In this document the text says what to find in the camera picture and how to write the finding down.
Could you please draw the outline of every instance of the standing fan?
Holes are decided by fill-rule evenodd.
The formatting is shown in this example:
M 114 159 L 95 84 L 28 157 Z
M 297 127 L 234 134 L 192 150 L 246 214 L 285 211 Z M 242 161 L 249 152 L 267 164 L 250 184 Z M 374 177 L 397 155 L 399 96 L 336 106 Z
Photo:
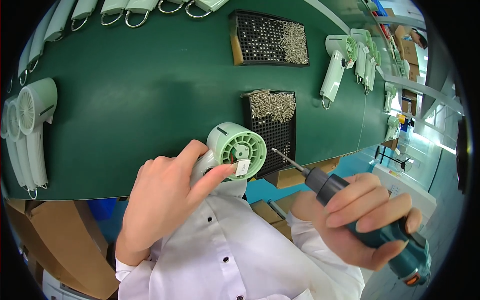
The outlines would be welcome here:
M 25 135 L 20 130 L 20 126 L 17 119 L 17 102 L 18 99 L 12 101 L 8 104 L 7 108 L 7 127 L 8 127 L 8 136 L 9 139 L 15 142 L 17 148 L 18 162 L 20 165 L 20 170 L 24 178 L 25 186 L 27 186 L 28 195 L 32 199 L 36 199 L 36 185 L 32 178 L 32 171 L 30 170 L 30 163 L 28 161 L 28 152 L 27 152 L 27 141 Z M 30 192 L 35 191 L 35 196 L 32 197 Z
M 411 158 L 412 157 L 406 153 L 400 153 L 393 161 L 395 161 L 395 166 L 398 170 L 406 173 L 412 169 L 413 163 Z
M 400 155 L 397 156 L 396 158 L 392 158 L 388 155 L 385 155 L 385 153 L 380 153 L 379 149 L 377 149 L 375 158 L 377 158 L 378 155 L 391 159 L 395 163 L 396 169 L 399 170 L 400 172 L 407 173 L 412 169 L 413 163 L 412 163 L 411 156 L 407 155 L 406 153 L 400 153 Z
M 343 71 L 345 68 L 353 67 L 353 63 L 358 57 L 358 49 L 357 42 L 351 36 L 327 36 L 325 48 L 331 59 L 320 89 L 320 96 L 322 96 L 323 108 L 329 109 L 338 92 Z M 328 106 L 325 106 L 325 98 L 328 100 Z
M 47 188 L 47 171 L 43 155 L 43 122 L 52 123 L 57 108 L 57 87 L 44 78 L 22 88 L 17 100 L 20 130 L 26 135 L 28 160 L 34 183 Z
M 10 102 L 15 101 L 16 99 L 16 96 L 13 96 L 5 100 L 5 102 L 3 103 L 0 136 L 7 142 L 8 155 L 10 157 L 10 163 L 12 164 L 13 172 L 15 173 L 15 177 L 17 178 L 17 182 L 21 187 L 24 187 L 25 179 L 22 173 L 22 169 L 20 168 L 20 162 L 18 160 L 17 145 L 8 134 L 8 106 Z

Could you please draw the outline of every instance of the blue storage bin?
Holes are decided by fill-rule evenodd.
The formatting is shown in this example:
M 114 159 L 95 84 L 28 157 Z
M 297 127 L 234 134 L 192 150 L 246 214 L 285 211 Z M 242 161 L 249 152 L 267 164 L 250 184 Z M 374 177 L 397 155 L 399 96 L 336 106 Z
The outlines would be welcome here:
M 376 11 L 379 17 L 387 17 L 387 12 L 385 11 L 384 7 L 380 4 L 379 0 L 372 0 L 373 3 L 377 6 L 378 10 Z
M 110 219 L 117 198 L 88 200 L 88 207 L 97 221 Z

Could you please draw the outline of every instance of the white sleeve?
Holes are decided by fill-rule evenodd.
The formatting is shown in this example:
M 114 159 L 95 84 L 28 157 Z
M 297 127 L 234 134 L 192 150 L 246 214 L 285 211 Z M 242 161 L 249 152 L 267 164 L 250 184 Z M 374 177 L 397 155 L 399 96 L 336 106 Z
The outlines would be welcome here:
M 339 286 L 345 289 L 352 299 L 359 299 L 365 287 L 360 268 L 346 264 L 333 253 L 320 237 L 311 222 L 302 221 L 287 214 L 287 223 L 291 227 L 292 240 L 303 253 L 318 265 Z

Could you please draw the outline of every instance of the pile of screws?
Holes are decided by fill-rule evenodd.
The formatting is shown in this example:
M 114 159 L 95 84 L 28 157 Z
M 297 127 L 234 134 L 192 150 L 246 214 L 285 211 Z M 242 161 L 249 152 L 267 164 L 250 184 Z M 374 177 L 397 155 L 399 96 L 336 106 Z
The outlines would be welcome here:
M 285 61 L 307 64 L 308 54 L 306 46 L 305 28 L 302 24 L 272 20 L 282 24 L 284 36 L 279 39 L 280 46 L 285 51 Z
M 295 97 L 291 93 L 271 94 L 270 90 L 250 94 L 252 116 L 264 118 L 272 116 L 272 121 L 288 122 L 295 113 Z

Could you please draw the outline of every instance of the price tag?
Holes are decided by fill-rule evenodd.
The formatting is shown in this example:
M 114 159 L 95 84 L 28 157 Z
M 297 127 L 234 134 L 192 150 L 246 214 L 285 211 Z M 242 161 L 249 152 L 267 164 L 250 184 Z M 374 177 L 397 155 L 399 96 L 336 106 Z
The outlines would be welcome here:
M 235 176 L 245 175 L 248 172 L 248 167 L 250 166 L 249 159 L 238 160 L 237 170 L 235 171 Z

